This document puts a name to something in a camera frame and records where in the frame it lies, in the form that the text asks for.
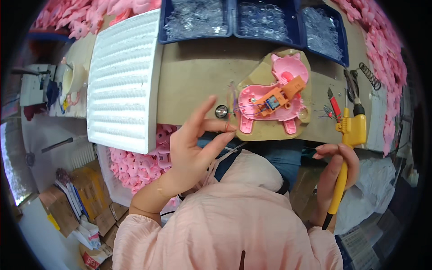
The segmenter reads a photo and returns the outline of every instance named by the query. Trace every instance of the blue storage box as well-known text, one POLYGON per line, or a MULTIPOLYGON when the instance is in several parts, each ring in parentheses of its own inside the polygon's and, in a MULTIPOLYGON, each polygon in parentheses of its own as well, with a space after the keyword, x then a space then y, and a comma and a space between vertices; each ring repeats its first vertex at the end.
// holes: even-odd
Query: blue storage box
POLYGON ((306 46, 306 40, 303 38, 304 26, 302 23, 302 15, 298 12, 300 7, 300 0, 268 0, 268 1, 247 1, 247 0, 232 0, 232 8, 233 8, 233 32, 234 35, 238 38, 247 38, 247 39, 257 39, 257 40, 265 40, 278 44, 282 44, 288 47, 303 49, 306 46), (239 5, 243 2, 247 3, 265 3, 265 4, 273 4, 278 6, 284 13, 285 25, 288 30, 287 37, 291 40, 279 41, 276 39, 269 39, 265 37, 254 37, 242 34, 241 27, 241 13, 239 5))
POLYGON ((197 39, 197 38, 227 38, 229 36, 232 36, 232 17, 229 15, 229 10, 230 10, 229 0, 222 0, 223 21, 228 26, 228 31, 227 31, 226 35, 202 35, 202 36, 194 36, 194 37, 188 37, 188 38, 178 38, 178 39, 168 40, 166 31, 164 29, 164 25, 167 21, 167 18, 171 15, 173 10, 174 10, 174 7, 172 5, 171 0, 162 0, 161 18, 159 21, 159 36, 158 36, 158 41, 161 44, 174 43, 174 42, 179 42, 179 41, 183 41, 183 40, 190 40, 190 39, 197 39))
MULTIPOLYGON (((314 54, 318 54, 321 55, 324 58, 327 58, 333 62, 336 62, 342 66, 349 66, 349 55, 348 55, 348 41, 346 39, 346 32, 345 32, 345 27, 343 26, 343 20, 342 20, 342 16, 339 12, 337 12, 335 9, 329 7, 328 5, 318 5, 318 6, 312 6, 315 9, 323 9, 325 14, 327 15, 327 17, 333 17, 333 19, 338 20, 339 25, 338 27, 336 27, 337 33, 338 33, 338 45, 339 48, 342 50, 342 59, 340 59, 339 61, 331 58, 325 54, 322 54, 320 52, 314 51, 312 49, 310 49, 308 47, 308 43, 307 43, 307 36, 306 36, 306 26, 304 24, 304 22, 302 21, 302 26, 303 26, 303 38, 304 41, 303 43, 305 44, 305 47, 308 51, 314 53, 314 54)), ((300 12, 301 16, 301 20, 303 20, 303 12, 300 12)))

